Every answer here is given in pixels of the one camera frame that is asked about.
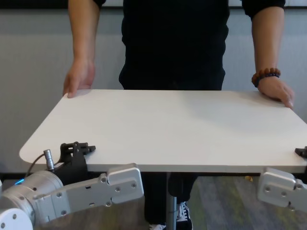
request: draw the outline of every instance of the gray carpet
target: gray carpet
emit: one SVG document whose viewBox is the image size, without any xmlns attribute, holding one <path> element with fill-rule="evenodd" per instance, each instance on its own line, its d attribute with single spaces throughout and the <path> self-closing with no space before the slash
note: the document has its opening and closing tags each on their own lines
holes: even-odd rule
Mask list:
<svg viewBox="0 0 307 230">
<path fill-rule="evenodd" d="M 260 202 L 258 178 L 200 177 L 189 207 L 194 230 L 307 230 L 307 214 Z M 68 215 L 35 230 L 148 230 L 143 199 Z"/>
</svg>

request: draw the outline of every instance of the table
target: table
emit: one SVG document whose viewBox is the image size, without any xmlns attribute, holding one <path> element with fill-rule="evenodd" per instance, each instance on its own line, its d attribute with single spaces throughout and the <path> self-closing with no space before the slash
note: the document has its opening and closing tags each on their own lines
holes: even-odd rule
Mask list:
<svg viewBox="0 0 307 230">
<path fill-rule="evenodd" d="M 307 145 L 307 124 L 259 92 L 81 90 L 60 100 L 20 157 L 32 163 L 50 149 L 56 162 L 75 141 L 96 145 L 86 159 L 94 172 L 133 162 L 143 172 L 302 173 L 294 149 Z"/>
</svg>

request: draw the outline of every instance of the table leg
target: table leg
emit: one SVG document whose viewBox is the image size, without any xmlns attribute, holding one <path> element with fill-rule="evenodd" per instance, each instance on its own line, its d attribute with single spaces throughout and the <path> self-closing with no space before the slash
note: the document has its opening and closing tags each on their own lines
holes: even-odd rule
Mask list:
<svg viewBox="0 0 307 230">
<path fill-rule="evenodd" d="M 170 172 L 167 173 L 166 181 L 166 230 L 176 230 L 177 197 L 171 196 L 168 192 L 168 179 L 170 174 Z"/>
</svg>

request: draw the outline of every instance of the black sneaker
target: black sneaker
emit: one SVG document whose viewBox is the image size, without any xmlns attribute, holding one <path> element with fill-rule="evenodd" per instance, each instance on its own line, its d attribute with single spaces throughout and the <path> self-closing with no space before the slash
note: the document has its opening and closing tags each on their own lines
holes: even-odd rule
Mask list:
<svg viewBox="0 0 307 230">
<path fill-rule="evenodd" d="M 149 230 L 166 230 L 166 225 L 161 224 L 150 224 Z"/>
<path fill-rule="evenodd" d="M 190 211 L 186 202 L 177 205 L 177 226 L 176 230 L 193 230 Z"/>
</svg>

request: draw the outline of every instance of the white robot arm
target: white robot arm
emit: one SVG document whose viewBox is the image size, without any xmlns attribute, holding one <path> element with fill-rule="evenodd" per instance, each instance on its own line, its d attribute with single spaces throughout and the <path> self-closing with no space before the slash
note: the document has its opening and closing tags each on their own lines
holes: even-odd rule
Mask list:
<svg viewBox="0 0 307 230">
<path fill-rule="evenodd" d="M 295 149 L 295 153 L 307 159 L 307 147 Z M 307 168 L 304 180 L 307 179 Z M 292 174 L 277 169 L 265 169 L 259 180 L 258 199 L 264 202 L 288 207 L 292 211 L 307 212 L 307 184 L 296 179 Z"/>
<path fill-rule="evenodd" d="M 0 230 L 33 230 L 69 213 L 141 198 L 141 173 L 135 164 L 84 180 L 89 176 L 83 155 L 94 149 L 87 143 L 62 144 L 59 167 L 54 167 L 50 151 L 44 151 L 48 171 L 38 171 L 2 194 L 0 189 Z"/>
</svg>

